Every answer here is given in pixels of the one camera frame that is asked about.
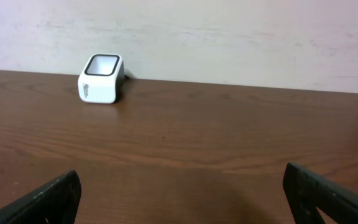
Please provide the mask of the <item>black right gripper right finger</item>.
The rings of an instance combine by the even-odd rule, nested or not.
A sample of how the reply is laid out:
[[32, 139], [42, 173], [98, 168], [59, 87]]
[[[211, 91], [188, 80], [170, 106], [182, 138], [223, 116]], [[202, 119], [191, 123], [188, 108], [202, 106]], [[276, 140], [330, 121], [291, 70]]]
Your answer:
[[358, 223], [358, 195], [289, 162], [283, 189], [296, 223], [324, 223], [320, 211], [336, 223]]

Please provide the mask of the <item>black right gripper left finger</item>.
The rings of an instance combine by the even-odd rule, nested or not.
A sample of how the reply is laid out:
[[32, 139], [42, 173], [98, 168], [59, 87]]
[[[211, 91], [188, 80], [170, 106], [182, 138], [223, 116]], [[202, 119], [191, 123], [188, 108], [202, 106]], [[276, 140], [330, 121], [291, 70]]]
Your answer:
[[0, 208], [0, 223], [74, 224], [80, 198], [80, 178], [69, 170]]

